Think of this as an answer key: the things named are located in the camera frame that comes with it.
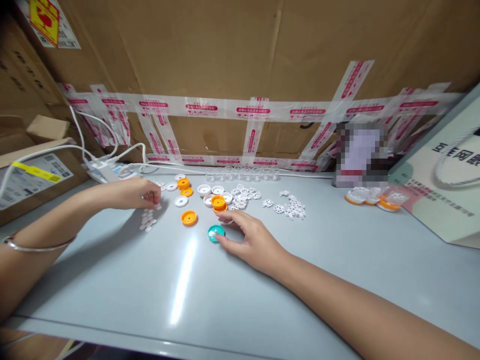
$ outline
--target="pixelated area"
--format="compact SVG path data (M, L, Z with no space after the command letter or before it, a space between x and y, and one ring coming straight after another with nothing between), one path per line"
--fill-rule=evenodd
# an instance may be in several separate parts
M337 124L335 185L341 188L387 186L387 144L386 124Z

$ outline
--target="label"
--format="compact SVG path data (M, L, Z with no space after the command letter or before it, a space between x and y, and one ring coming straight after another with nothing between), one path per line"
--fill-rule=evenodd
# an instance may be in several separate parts
M60 12L49 0L30 0L30 25L56 48L59 47Z
M35 168L33 170L36 173L35 175L30 172L33 168ZM3 178L6 172L7 167L0 169L0 178ZM40 174L49 174L50 179L39 176ZM24 161L20 164L20 167L15 167L8 178L5 192L0 200L0 210L7 209L72 176L74 176L72 172L54 153Z
M35 32L36 36L40 40L41 44L45 48L58 48L58 49L81 49L80 44L75 37L74 32L72 31L72 28L70 27L69 22L67 21L67 18L65 17L65 14L63 13L62 9L59 6L59 2L57 0L49 0L48 1L50 4L52 4L57 10L58 10L58 20L57 20L57 46L53 45L45 35L43 35L36 27L33 27L33 31ZM29 0L17 0L16 5L20 9L21 13L23 16L25 16L25 19L32 24L31 19L30 19L30 7L31 3L47 3L46 0L32 0L29 2ZM39 14L37 12L37 9L35 8L33 10L33 14ZM40 18L40 27L44 24Z

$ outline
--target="table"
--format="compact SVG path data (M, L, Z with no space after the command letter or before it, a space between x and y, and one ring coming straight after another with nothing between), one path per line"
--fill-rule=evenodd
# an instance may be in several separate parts
M172 170L148 179L168 183ZM142 210L108 209L93 217L6 326L182 359L359 359L298 298L209 241L217 218L197 186L186 207L162 194L150 232ZM19 230L89 181L0 229ZM289 220L261 200L246 212L260 218L290 252L364 287L480 348L480 251L444 243L406 211L382 211L344 200L330 180L283 176L243 183L262 199L306 205L305 220ZM224 182L226 190L237 182ZM182 225L195 210L198 223ZM227 236L240 233L227 228Z

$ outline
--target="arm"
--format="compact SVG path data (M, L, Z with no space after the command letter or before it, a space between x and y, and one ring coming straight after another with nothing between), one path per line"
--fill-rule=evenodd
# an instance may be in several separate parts
M134 178L97 185L79 192L20 230L13 242L24 248L54 247L73 239L85 223L103 209L154 209L160 188ZM62 254L65 248L48 252L23 252L0 244L0 323Z
M241 243L217 235L225 250L296 294L365 359L480 359L450 333L288 253L260 220L237 210L217 215L245 234Z

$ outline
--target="silver bracelet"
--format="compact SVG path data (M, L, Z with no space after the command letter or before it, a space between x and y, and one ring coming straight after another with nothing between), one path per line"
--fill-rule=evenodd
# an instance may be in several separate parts
M60 244L60 245L57 245L57 246L34 248L34 247L22 247L22 246L18 246L16 244L14 244L14 242L13 242L14 236L15 235L7 236L6 238L3 239L3 243L7 244L9 247L11 247L14 250L22 251L24 253L46 253L46 252L50 252L50 251L53 251L53 250L58 250L58 249L61 249L61 248L65 248L68 245L70 245L70 243L72 243L76 238L76 236L74 236L73 239L68 240L67 242L64 242L63 244Z

